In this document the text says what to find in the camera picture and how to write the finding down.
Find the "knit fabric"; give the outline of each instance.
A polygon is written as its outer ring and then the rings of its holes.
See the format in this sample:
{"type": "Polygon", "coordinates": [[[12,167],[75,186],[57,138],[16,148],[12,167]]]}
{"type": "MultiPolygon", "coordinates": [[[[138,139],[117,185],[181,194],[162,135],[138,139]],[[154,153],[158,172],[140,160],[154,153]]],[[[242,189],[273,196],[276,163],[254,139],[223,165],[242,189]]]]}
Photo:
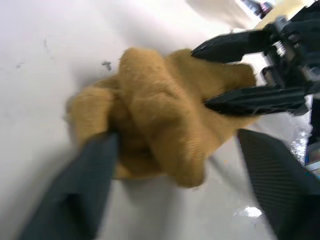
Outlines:
{"type": "Polygon", "coordinates": [[[255,121],[221,115],[203,100],[255,83],[245,64],[197,59],[189,49],[162,57],[154,50],[129,48],[118,74],[72,100],[70,117],[81,145],[96,134],[120,133],[116,178],[166,174],[191,188],[203,183],[207,157],[255,121]]]}

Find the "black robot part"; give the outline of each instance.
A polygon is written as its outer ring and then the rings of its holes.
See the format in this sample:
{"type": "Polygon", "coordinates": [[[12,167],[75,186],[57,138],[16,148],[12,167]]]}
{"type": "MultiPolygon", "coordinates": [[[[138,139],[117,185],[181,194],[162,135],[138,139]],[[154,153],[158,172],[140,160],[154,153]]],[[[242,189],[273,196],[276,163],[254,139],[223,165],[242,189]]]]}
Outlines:
{"type": "Polygon", "coordinates": [[[263,53],[265,86],[235,89],[204,101],[226,115],[256,116],[308,112],[305,96],[320,92],[320,2],[303,8],[290,21],[280,16],[262,30],[220,35],[191,55],[211,62],[232,63],[244,55],[263,53]]]}

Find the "white floor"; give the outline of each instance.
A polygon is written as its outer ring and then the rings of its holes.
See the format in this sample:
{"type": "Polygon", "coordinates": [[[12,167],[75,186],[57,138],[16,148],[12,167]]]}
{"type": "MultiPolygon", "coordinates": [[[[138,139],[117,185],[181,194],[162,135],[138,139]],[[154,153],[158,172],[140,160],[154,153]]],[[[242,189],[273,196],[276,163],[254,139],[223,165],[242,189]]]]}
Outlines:
{"type": "MultiPolygon", "coordinates": [[[[168,54],[255,24],[233,0],[0,1],[0,239],[16,239],[52,177],[75,156],[66,102],[116,73],[126,48],[168,54]]],[[[274,119],[281,122],[268,116],[260,130],[277,135],[274,119]]],[[[207,169],[197,189],[166,177],[114,181],[99,239],[273,239],[234,139],[207,169]]]]}

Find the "mustard yellow cloth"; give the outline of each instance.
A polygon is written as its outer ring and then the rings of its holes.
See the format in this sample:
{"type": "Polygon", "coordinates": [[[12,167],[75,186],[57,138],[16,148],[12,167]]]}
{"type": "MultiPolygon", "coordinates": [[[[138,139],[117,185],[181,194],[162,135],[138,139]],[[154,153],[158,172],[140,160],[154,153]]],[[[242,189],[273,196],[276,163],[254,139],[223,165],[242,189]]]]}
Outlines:
{"type": "Polygon", "coordinates": [[[166,174],[191,188],[203,183],[207,157],[255,120],[218,114],[203,100],[255,83],[245,64],[208,62],[191,57],[189,49],[162,57],[130,48],[118,74],[72,100],[70,117],[81,145],[110,129],[120,133],[116,178],[166,174]]]}

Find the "crumpled towel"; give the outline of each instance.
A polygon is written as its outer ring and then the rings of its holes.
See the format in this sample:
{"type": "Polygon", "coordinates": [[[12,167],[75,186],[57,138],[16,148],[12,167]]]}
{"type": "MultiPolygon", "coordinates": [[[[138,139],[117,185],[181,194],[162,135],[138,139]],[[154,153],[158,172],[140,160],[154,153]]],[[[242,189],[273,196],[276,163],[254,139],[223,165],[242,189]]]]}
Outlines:
{"type": "Polygon", "coordinates": [[[203,100],[255,83],[245,64],[197,59],[189,49],[162,57],[154,50],[129,48],[118,74],[80,92],[69,114],[81,145],[111,129],[120,133],[115,178],[164,173],[191,188],[203,183],[207,157],[256,119],[218,114],[203,100]]]}

